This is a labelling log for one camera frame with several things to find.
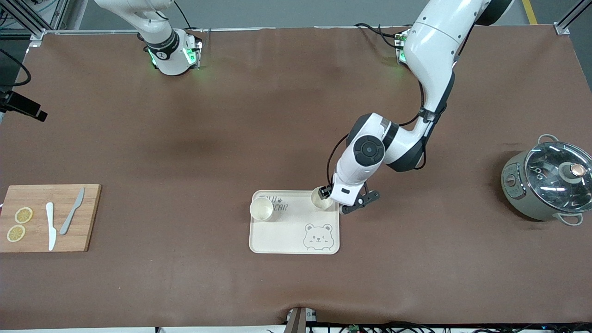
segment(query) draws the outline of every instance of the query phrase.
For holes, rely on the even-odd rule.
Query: wooden cutting board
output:
[[[60,235],[60,228],[70,213],[74,201],[84,187],[82,204],[72,218],[70,228]],[[99,202],[99,184],[68,185],[12,185],[8,187],[0,214],[0,252],[49,252],[49,229],[46,204],[53,202],[53,226],[57,229],[56,245],[52,252],[86,251],[95,221]],[[17,242],[9,242],[8,230],[18,223],[14,215],[22,207],[33,210],[33,218],[22,224],[25,236]]]

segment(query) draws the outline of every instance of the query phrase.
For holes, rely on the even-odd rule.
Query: pot control panel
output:
[[[520,164],[514,163],[506,166],[501,175],[504,191],[513,199],[522,199],[526,196],[526,189],[520,179]]]

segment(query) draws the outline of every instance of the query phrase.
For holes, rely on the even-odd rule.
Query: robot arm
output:
[[[189,68],[199,67],[201,40],[196,40],[195,36],[181,29],[173,29],[169,21],[163,19],[162,13],[159,12],[169,8],[173,0],[95,0],[95,2],[138,30],[148,46],[154,66],[162,73],[179,75]]]
[[[330,190],[333,200],[345,206],[363,204],[356,202],[358,192],[383,162],[398,172],[417,166],[434,125],[446,110],[454,84],[453,64],[462,42],[476,21],[487,25],[497,21],[512,2],[431,0],[426,5],[404,45],[407,66],[426,96],[414,128],[408,131],[376,113],[360,117],[337,162]]]

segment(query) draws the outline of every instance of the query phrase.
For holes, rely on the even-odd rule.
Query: bear drawing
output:
[[[304,226],[304,229],[306,230],[306,236],[304,237],[306,249],[331,249],[335,244],[333,236],[331,236],[333,230],[331,225],[314,226],[309,223]]]

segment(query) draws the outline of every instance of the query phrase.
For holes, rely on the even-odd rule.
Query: brown table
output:
[[[249,250],[251,195],[325,183],[364,113],[419,107],[414,76],[354,29],[212,33],[203,66],[154,70],[134,35],[46,36],[18,91],[45,123],[0,127],[10,184],[103,185],[88,252],[0,255],[0,328],[322,321],[592,321],[592,216],[525,219],[501,167],[552,133],[592,151],[592,95],[550,25],[476,28],[427,166],[381,168],[382,199],[341,218],[335,255]]]

